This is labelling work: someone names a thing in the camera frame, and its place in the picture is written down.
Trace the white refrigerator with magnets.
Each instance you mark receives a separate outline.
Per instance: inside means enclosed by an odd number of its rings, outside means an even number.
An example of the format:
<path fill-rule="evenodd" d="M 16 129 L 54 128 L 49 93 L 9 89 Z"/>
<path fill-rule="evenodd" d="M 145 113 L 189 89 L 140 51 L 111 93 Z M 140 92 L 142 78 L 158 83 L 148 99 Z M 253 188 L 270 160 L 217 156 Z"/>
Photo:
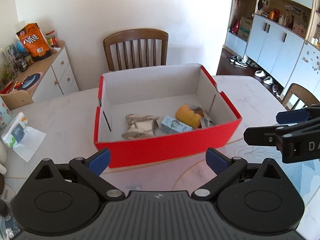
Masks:
<path fill-rule="evenodd" d="M 319 50 L 309 42 L 304 43 L 281 97 L 285 96 L 292 83 L 296 83 L 306 88 L 319 100 L 319 62 Z"/>

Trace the small printed sachet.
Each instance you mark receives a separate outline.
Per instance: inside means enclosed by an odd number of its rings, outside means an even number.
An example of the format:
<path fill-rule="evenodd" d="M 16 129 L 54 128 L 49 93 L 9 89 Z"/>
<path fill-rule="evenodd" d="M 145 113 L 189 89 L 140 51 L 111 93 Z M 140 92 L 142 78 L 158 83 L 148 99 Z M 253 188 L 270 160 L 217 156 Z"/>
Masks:
<path fill-rule="evenodd" d="M 204 113 L 204 116 L 200 119 L 201 128 L 211 128 L 214 126 L 211 118 Z"/>

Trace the silver foil snack packet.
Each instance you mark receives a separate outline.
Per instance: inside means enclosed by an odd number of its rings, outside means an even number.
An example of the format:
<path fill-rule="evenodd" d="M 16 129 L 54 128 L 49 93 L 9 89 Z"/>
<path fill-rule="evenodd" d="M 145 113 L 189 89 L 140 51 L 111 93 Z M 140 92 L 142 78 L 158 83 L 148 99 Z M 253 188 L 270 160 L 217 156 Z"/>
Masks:
<path fill-rule="evenodd" d="M 155 138 L 155 130 L 159 127 L 159 116 L 128 114 L 125 116 L 128 130 L 122 134 L 126 140 Z"/>

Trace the yellow orange toy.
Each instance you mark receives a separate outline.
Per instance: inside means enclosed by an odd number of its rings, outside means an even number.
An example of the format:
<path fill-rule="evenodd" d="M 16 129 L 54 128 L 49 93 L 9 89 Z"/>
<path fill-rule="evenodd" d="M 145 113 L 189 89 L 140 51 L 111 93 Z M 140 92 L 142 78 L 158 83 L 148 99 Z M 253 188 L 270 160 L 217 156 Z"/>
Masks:
<path fill-rule="evenodd" d="M 175 118 L 193 129 L 197 129 L 201 126 L 201 119 L 204 118 L 204 110 L 201 107 L 191 107 L 183 104 L 177 110 Z"/>

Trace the small light blue carton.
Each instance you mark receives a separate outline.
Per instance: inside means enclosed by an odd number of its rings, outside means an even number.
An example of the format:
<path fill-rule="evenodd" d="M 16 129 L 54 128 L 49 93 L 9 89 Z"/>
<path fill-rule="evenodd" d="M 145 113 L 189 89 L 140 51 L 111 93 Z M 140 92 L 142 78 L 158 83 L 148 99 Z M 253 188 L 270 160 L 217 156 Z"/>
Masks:
<path fill-rule="evenodd" d="M 164 132 L 165 134 L 179 134 L 184 132 L 190 132 L 192 130 L 193 130 L 192 127 L 170 116 L 166 116 L 161 121 L 161 131 Z"/>

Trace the red cardboard box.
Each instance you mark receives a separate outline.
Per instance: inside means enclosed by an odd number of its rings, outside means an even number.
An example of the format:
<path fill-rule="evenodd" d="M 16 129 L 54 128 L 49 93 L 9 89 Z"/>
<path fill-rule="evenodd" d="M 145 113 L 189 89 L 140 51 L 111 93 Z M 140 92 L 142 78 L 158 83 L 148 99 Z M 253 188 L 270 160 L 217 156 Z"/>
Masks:
<path fill-rule="evenodd" d="M 220 148 L 231 139 L 242 117 L 214 78 L 200 64 L 120 70 L 100 77 L 93 142 L 111 152 L 111 168 L 187 157 Z M 200 107 L 213 126 L 178 134 L 156 128 L 152 138 L 125 139 L 126 116 L 174 118 L 182 105 Z"/>

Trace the sneakers on floor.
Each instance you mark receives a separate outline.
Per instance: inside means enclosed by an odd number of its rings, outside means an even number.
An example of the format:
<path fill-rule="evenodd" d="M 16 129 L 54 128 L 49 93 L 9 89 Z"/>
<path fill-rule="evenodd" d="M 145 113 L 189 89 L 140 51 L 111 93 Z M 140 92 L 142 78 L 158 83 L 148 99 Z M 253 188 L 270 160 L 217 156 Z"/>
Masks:
<path fill-rule="evenodd" d="M 229 58 L 229 61 L 236 66 L 246 68 L 248 64 L 238 55 L 233 55 Z"/>

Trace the white sideboard cabinet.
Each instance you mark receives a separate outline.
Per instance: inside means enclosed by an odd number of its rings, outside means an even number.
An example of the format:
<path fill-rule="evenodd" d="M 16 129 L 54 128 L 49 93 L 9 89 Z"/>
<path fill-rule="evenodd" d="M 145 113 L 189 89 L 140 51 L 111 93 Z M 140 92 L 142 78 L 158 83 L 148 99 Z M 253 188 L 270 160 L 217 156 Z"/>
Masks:
<path fill-rule="evenodd" d="M 57 45 L 57 52 L 44 60 L 35 62 L 12 82 L 14 85 L 32 75 L 39 74 L 40 78 L 30 88 L 13 89 L 9 93 L 1 94 L 1 98 L 10 110 L 79 91 L 68 58 L 66 43 L 64 40 L 59 40 Z"/>

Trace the brown wooden chair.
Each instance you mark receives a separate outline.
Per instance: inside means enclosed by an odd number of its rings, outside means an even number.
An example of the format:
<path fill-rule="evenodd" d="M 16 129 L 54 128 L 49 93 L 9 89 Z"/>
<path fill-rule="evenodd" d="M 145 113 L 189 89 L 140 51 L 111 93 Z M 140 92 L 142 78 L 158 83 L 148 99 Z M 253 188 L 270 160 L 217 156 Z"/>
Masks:
<path fill-rule="evenodd" d="M 108 70 L 115 72 L 167 64 L 169 34 L 150 28 L 119 31 L 103 39 Z"/>

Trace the red lid jar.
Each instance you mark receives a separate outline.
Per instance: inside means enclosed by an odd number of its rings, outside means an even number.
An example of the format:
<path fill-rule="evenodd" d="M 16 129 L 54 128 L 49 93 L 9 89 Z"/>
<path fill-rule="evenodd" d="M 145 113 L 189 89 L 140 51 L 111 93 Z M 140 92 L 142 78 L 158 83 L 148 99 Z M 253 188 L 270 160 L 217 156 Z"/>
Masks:
<path fill-rule="evenodd" d="M 57 39 L 55 35 L 55 31 L 51 30 L 46 33 L 47 42 L 51 47 L 57 47 Z"/>

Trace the orange snack bag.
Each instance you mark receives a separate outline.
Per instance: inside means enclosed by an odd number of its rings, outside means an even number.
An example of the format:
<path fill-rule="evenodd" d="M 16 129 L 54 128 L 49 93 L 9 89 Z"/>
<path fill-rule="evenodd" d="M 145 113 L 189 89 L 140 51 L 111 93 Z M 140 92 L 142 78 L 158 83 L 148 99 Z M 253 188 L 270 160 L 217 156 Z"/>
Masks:
<path fill-rule="evenodd" d="M 52 55 L 37 23 L 27 24 L 16 35 L 34 61 L 41 61 Z"/>

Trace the white wall cabinet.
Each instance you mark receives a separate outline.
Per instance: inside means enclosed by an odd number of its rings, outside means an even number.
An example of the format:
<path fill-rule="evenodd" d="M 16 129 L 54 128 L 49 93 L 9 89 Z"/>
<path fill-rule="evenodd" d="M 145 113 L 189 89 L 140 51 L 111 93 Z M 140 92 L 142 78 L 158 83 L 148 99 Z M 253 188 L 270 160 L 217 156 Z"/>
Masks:
<path fill-rule="evenodd" d="M 224 47 L 285 87 L 311 35 L 317 0 L 232 0 Z"/>

